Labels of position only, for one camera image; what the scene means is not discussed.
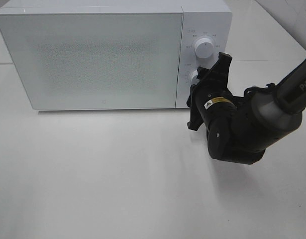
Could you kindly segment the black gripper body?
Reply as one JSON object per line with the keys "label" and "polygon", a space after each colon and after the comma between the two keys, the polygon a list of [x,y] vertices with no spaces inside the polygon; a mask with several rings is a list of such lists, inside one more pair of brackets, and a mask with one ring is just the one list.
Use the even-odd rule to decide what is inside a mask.
{"label": "black gripper body", "polygon": [[208,132],[230,131],[231,119],[236,113],[233,95],[227,80],[209,79],[190,86],[187,106],[190,109],[188,129],[197,131],[202,124]]}

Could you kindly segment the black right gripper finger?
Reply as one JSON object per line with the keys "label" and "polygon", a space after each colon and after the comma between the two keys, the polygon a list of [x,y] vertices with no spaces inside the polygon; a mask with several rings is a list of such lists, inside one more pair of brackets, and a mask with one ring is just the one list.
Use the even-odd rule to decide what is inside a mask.
{"label": "black right gripper finger", "polygon": [[227,80],[232,56],[223,52],[218,53],[218,60],[209,70],[207,77],[214,80]]}

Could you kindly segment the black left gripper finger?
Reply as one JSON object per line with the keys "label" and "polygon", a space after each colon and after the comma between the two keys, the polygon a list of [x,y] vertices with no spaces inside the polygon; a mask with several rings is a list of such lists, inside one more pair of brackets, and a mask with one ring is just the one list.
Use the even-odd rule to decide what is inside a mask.
{"label": "black left gripper finger", "polygon": [[198,82],[209,82],[211,70],[208,68],[204,68],[199,66],[197,68],[197,81]]}

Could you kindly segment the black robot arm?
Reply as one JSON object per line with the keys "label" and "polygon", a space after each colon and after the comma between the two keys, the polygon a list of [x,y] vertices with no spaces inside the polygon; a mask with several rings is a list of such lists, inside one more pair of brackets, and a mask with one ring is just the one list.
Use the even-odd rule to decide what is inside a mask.
{"label": "black robot arm", "polygon": [[267,147],[300,127],[306,108],[306,59],[279,83],[249,87],[243,96],[228,89],[231,61],[221,52],[210,69],[198,67],[187,99],[187,126],[194,131],[206,126],[211,158],[251,165]]}

